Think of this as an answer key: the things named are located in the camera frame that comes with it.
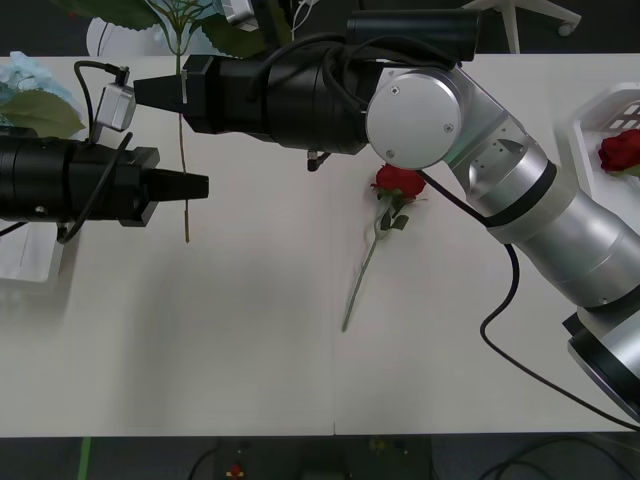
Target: green leaf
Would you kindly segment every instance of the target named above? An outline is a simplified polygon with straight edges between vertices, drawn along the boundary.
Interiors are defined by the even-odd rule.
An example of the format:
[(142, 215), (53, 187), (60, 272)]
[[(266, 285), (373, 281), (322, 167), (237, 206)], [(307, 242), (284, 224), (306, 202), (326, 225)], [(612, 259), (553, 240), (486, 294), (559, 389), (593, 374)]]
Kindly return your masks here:
[(16, 127), (33, 128), (40, 137), (69, 138), (84, 128), (67, 102), (42, 90), (17, 93), (0, 105), (0, 115)]
[(391, 214), (387, 210), (387, 213), (384, 214), (382, 220), (380, 221), (380, 230), (386, 232), (391, 228)]
[(404, 230), (404, 227), (407, 226), (408, 221), (409, 217), (407, 217), (406, 215), (399, 215), (398, 217), (396, 217), (396, 221), (393, 222), (393, 225), (391, 225), (391, 228), (402, 231)]
[(146, 30), (162, 20), (145, 0), (50, 0), (83, 17), (99, 17), (132, 30)]
[[(286, 21), (281, 8), (273, 8), (274, 20), (280, 42), (285, 45), (291, 41), (291, 27)], [(211, 44), (222, 53), (239, 58), (252, 57), (264, 51), (264, 41), (259, 30), (245, 32), (233, 27), (224, 15), (216, 14), (198, 20), (191, 25), (191, 32), (199, 27), (207, 36)]]

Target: white table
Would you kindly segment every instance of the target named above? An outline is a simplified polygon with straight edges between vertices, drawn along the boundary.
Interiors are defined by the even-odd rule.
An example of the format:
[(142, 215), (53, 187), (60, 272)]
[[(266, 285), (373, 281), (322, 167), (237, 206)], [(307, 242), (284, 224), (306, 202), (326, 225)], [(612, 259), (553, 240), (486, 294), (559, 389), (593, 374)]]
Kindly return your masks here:
[[(554, 128), (610, 83), (637, 81), (639, 60), (479, 56), (465, 68), (557, 160)], [(134, 78), (170, 74), (172, 62), (111, 59)], [(43, 63), (81, 98), (72, 59)], [(94, 98), (103, 79), (89, 72)], [(176, 121), (139, 108), (132, 127), (165, 168), (179, 168)], [(192, 244), (183, 206), (164, 205), (146, 229), (88, 225), (55, 294), (0, 291), (0, 435), (617, 429), (482, 343), (480, 322), (509, 285), (507, 256), (435, 192), (379, 249), (340, 333), (375, 206), (372, 150), (311, 175), (302, 152), (242, 135), (189, 132), (186, 145), (190, 170), (211, 177), (211, 198), (192, 202)], [(461, 193), (446, 168), (432, 172)], [(490, 335), (624, 418), (566, 352), (571, 305), (521, 259), (520, 292)]]

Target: black cable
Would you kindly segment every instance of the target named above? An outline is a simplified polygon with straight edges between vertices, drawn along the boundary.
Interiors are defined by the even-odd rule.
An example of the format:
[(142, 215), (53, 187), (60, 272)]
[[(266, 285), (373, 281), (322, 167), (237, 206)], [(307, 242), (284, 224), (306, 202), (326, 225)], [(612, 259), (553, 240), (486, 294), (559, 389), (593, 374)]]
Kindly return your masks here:
[(193, 467), (191, 468), (191, 472), (189, 472), (189, 476), (187, 477), (187, 480), (193, 480), (196, 477), (196, 473), (198, 473), (198, 467), (200, 467), (200, 464), (204, 462), (209, 456), (215, 455), (217, 452), (218, 452), (218, 447), (215, 447), (215, 448), (212, 448), (211, 450), (207, 450), (202, 455), (200, 455), (200, 457), (198, 457), (198, 460), (196, 460), (196, 463), (193, 464)]
[[(624, 472), (629, 478), (631, 478), (632, 480), (638, 480), (638, 478), (627, 467), (625, 467), (617, 458), (615, 458), (610, 452), (600, 447), (599, 445), (595, 444), (594, 442), (585, 440), (583, 438), (578, 438), (578, 437), (556, 437), (556, 438), (541, 440), (540, 442), (537, 442), (534, 445), (531, 445), (529, 447), (522, 449), (520, 452), (510, 457), (505, 462), (505, 464), (513, 461), (518, 461), (520, 458), (524, 457), (525, 455), (528, 455), (529, 453), (539, 450), (540, 448), (546, 447), (547, 445), (552, 445), (554, 443), (562, 443), (562, 442), (582, 443), (583, 445), (587, 445), (595, 450), (598, 450), (600, 453), (605, 455), (609, 460), (611, 460), (611, 462), (614, 465), (616, 465), (616, 467), (618, 467), (620, 471)], [(508, 466), (507, 467), (498, 466), (498, 468), (499, 468), (499, 471), (496, 475), (496, 480), (500, 480), (502, 478)]]
[(282, 57), (290, 54), (298, 50), (299, 48), (305, 47), (307, 45), (311, 45), (312, 43), (320, 43), (320, 42), (340, 42), (344, 43), (345, 38), (343, 35), (338, 35), (337, 33), (317, 33), (315, 35), (309, 35), (308, 37), (303, 37), (298, 40), (291, 42), (288, 45), (278, 49), (273, 52), (269, 57), (262, 62), (260, 68), (258, 68), (257, 72), (251, 79), (249, 83), (249, 89), (247, 92), (247, 101), (253, 102), (257, 100), (260, 84), (262, 83), (264, 76), (269, 73), (271, 67), (280, 60)]
[(539, 467), (535, 463), (526, 462), (524, 460), (507, 460), (506, 462), (499, 463), (495, 467), (491, 467), (489, 470), (484, 472), (479, 480), (486, 480), (489, 477), (489, 475), (491, 475), (496, 470), (503, 468), (504, 471), (506, 471), (509, 467), (513, 465), (518, 465), (520, 467), (527, 467), (531, 470), (535, 470), (540, 474), (540, 476), (546, 478), (546, 480), (556, 480), (549, 472), (544, 470), (542, 467)]
[(109, 27), (109, 24), (105, 23), (104, 28), (102, 29), (102, 34), (100, 35), (100, 41), (98, 42), (98, 57), (100, 56), (100, 51), (102, 50), (102, 40), (104, 40), (104, 34), (107, 33), (108, 27)]
[[(417, 173), (429, 185), (431, 185), (431, 187), (433, 187), (434, 190), (436, 190), (439, 193), (441, 193), (442, 195), (444, 195), (445, 198), (447, 198), (447, 200), (452, 202), (454, 205), (456, 205), (458, 208), (463, 210), (465, 213), (471, 215), (473, 218), (478, 220), (485, 227), (489, 226), (486, 218), (484, 218), (482, 215), (480, 215), (474, 209), (469, 207), (467, 204), (463, 203), (462, 200), (458, 199), (455, 195), (453, 195), (451, 192), (449, 192), (447, 189), (445, 189), (442, 185), (440, 185), (438, 182), (436, 182), (429, 175), (427, 175), (426, 173), (424, 173), (421, 170), (418, 170)], [(585, 402), (581, 398), (575, 396), (574, 394), (568, 392), (567, 390), (564, 390), (563, 388), (561, 388), (561, 387), (557, 386), (556, 384), (550, 382), (549, 380), (547, 380), (543, 376), (538, 375), (533, 370), (525, 367), (522, 363), (518, 362), (516, 359), (514, 359), (509, 354), (504, 352), (502, 349), (500, 349), (500, 347), (498, 347), (496, 344), (494, 344), (489, 339), (489, 337), (487, 336), (487, 327), (489, 326), (489, 324), (498, 315), (500, 315), (509, 306), (509, 304), (513, 300), (513, 297), (516, 294), (516, 291), (518, 289), (518, 284), (520, 282), (520, 264), (518, 262), (518, 256), (516, 255), (516, 252), (515, 252), (515, 250), (513, 249), (513, 247), (511, 245), (505, 245), (504, 247), (507, 249), (507, 253), (509, 254), (509, 259), (511, 260), (511, 268), (512, 268), (512, 271), (513, 271), (513, 278), (511, 280), (511, 287), (509, 288), (509, 293), (508, 293), (507, 297), (505, 298), (505, 300), (500, 304), (500, 306), (498, 306), (498, 308), (496, 308), (496, 310), (494, 310), (482, 322), (482, 325), (480, 326), (480, 336), (482, 337), (482, 340), (484, 340), (484, 342), (493, 351), (495, 351), (498, 355), (500, 355), (502, 358), (507, 360), (509, 363), (511, 363), (515, 367), (519, 368), (521, 371), (523, 371), (524, 373), (526, 373), (530, 377), (536, 379), (540, 383), (542, 383), (542, 384), (546, 385), (547, 387), (555, 390), (556, 392), (560, 393), (561, 395), (564, 395), (565, 397), (569, 398), (570, 400), (573, 400), (577, 404), (582, 405), (584, 408), (586, 408), (587, 410), (590, 410), (591, 412), (595, 413), (596, 415), (599, 415), (602, 418), (604, 418), (606, 420), (609, 420), (612, 423), (615, 423), (616, 425), (620, 425), (621, 427), (628, 428), (629, 430), (640, 432), (640, 426), (633, 425), (633, 424), (631, 424), (629, 422), (625, 422), (624, 420), (620, 420), (620, 419), (614, 417), (613, 415), (609, 415), (607, 412), (604, 412), (604, 411), (600, 410), (599, 408), (594, 407), (590, 403)]]
[(59, 243), (64, 245), (65, 243), (68, 243), (69, 241), (71, 241), (71, 239), (75, 237), (77, 233), (80, 231), (80, 229), (84, 225), (84, 222), (87, 221), (87, 219), (91, 215), (91, 212), (93, 212), (93, 209), (95, 208), (96, 203), (98, 203), (98, 200), (104, 194), (105, 189), (107, 188), (107, 183), (111, 178), (111, 174), (114, 172), (115, 167), (118, 163), (118, 160), (120, 159), (120, 156), (124, 153), (125, 149), (129, 145), (129, 142), (131, 141), (131, 137), (133, 137), (133, 133), (129, 132), (125, 135), (122, 142), (120, 142), (120, 145), (116, 150), (116, 153), (113, 155), (113, 159), (111, 160), (111, 162), (109, 162), (109, 164), (107, 165), (107, 168), (105, 168), (104, 173), (102, 174), (102, 177), (98, 181), (98, 185), (96, 185), (96, 188), (91, 194), (91, 196), (89, 197), (89, 200), (87, 201), (87, 204), (85, 205), (84, 209), (82, 210), (80, 215), (78, 215), (78, 218), (73, 224), (73, 227), (71, 227), (71, 230), (66, 232), (61, 238), (58, 238)]
[(0, 237), (4, 237), (5, 235), (9, 235), (10, 233), (15, 232), (20, 227), (24, 227), (26, 224), (27, 224), (27, 222), (14, 223), (10, 227), (7, 227), (4, 230), (0, 231)]
[(431, 175), (423, 172), (422, 170), (416, 170), (416, 173), (420, 177), (422, 177), (424, 179), (424, 181), (427, 182), (431, 186), (431, 188), (433, 188), (436, 192), (438, 192), (444, 198), (446, 198), (451, 203), (453, 203), (456, 207), (458, 207), (464, 213), (466, 213), (467, 215), (472, 216), (473, 218), (475, 218), (478, 222), (480, 222), (485, 227), (487, 227), (487, 228), (489, 227), (489, 222), (487, 221), (486, 218), (484, 218), (482, 215), (480, 215), (478, 212), (476, 212), (473, 208), (471, 208), (469, 205), (467, 205), (462, 200), (460, 200), (458, 197), (456, 197), (449, 190), (447, 190), (442, 185), (440, 185), (433, 177), (431, 177)]
[(89, 135), (87, 140), (85, 141), (87, 145), (91, 145), (93, 141), (93, 129), (95, 124), (95, 119), (93, 118), (93, 103), (91, 102), (91, 94), (89, 93), (89, 87), (87, 87), (87, 82), (82, 76), (81, 68), (96, 68), (98, 70), (103, 70), (107, 73), (111, 73), (116, 76), (116, 79), (123, 74), (124, 72), (116, 67), (115, 65), (110, 65), (108, 63), (94, 62), (92, 60), (80, 60), (73, 65), (73, 71), (78, 78), (78, 82), (80, 83), (80, 87), (82, 87), (82, 93), (84, 95), (84, 100), (87, 103), (87, 115), (89, 116)]

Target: white basket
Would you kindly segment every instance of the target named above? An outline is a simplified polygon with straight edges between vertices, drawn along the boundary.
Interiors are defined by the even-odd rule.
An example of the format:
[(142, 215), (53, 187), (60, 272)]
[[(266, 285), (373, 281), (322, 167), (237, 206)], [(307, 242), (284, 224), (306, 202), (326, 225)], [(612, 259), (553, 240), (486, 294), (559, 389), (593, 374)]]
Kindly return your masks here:
[[(0, 220), (0, 230), (13, 222)], [(58, 280), (63, 246), (51, 223), (29, 223), (0, 238), (0, 288), (34, 293), (52, 290)]]
[(578, 110), (567, 136), (580, 187), (640, 233), (640, 179), (606, 174), (598, 155), (602, 140), (638, 128), (640, 83), (620, 83)]

